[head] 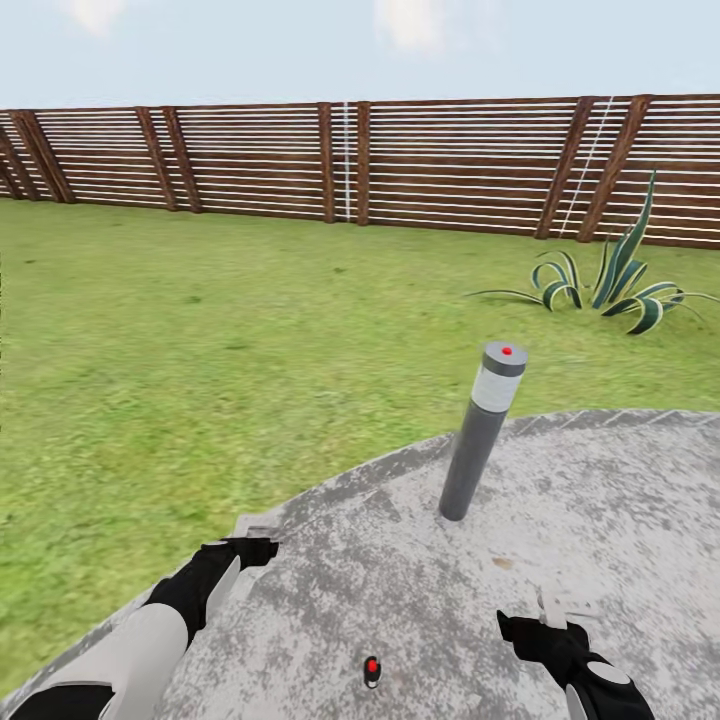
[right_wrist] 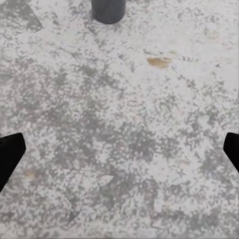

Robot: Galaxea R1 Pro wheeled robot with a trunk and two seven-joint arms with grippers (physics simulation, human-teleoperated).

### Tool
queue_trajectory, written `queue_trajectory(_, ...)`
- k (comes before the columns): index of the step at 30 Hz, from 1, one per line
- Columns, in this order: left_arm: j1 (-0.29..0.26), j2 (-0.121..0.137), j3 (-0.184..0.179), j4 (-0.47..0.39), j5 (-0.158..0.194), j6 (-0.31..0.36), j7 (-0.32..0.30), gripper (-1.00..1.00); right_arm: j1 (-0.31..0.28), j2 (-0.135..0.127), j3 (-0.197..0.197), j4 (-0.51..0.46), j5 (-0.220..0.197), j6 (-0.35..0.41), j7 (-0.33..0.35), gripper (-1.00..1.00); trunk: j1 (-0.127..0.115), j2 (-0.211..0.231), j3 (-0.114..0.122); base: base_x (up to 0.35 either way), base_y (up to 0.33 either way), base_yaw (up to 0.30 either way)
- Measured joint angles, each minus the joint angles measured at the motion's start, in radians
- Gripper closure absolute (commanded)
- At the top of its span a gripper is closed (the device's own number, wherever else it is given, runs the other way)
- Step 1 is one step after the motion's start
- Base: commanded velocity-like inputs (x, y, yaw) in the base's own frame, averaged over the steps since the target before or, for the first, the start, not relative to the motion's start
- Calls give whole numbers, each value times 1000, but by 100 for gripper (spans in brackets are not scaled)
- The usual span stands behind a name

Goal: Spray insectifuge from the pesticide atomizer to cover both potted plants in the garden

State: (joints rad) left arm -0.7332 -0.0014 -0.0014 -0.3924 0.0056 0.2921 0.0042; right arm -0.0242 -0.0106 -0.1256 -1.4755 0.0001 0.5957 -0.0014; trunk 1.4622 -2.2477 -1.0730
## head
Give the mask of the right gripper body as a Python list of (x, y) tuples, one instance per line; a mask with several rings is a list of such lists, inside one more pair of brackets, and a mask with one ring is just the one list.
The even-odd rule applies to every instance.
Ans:
[(591, 652), (588, 632), (580, 624), (567, 622), (567, 629), (551, 629), (539, 619), (512, 618), (512, 640), (514, 653), (519, 660), (544, 664), (552, 674), (552, 656), (560, 644), (576, 644), (586, 652)]

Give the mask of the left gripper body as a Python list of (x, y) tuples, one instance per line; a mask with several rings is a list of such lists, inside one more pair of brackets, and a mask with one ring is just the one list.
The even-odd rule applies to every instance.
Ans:
[(236, 542), (244, 548), (244, 552), (246, 552), (246, 564), (244, 568), (248, 568), (248, 566), (266, 566), (270, 559), (270, 538), (251, 537), (252, 540), (236, 540)]

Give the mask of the insectifuge atomizer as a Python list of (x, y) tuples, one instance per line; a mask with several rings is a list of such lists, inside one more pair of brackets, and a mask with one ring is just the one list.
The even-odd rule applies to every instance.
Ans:
[(365, 661), (364, 666), (364, 683), (367, 687), (371, 686), (371, 683), (376, 683), (380, 679), (381, 664), (377, 658), (368, 659)]

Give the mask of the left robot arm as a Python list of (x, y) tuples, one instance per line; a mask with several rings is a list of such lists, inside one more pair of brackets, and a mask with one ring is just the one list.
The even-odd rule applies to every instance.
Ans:
[(195, 633), (248, 566), (266, 566), (279, 543), (251, 531), (279, 517), (239, 515), (232, 536), (203, 543), (190, 561), (112, 633), (40, 684), (8, 720), (149, 720)]

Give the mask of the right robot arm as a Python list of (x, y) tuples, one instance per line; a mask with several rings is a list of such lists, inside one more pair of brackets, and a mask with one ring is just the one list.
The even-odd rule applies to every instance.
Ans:
[(539, 619), (508, 617), (500, 609), (502, 638), (519, 660), (544, 664), (564, 690), (571, 720), (655, 720), (634, 681), (590, 650), (588, 632), (567, 615), (598, 617), (592, 597), (541, 591)]

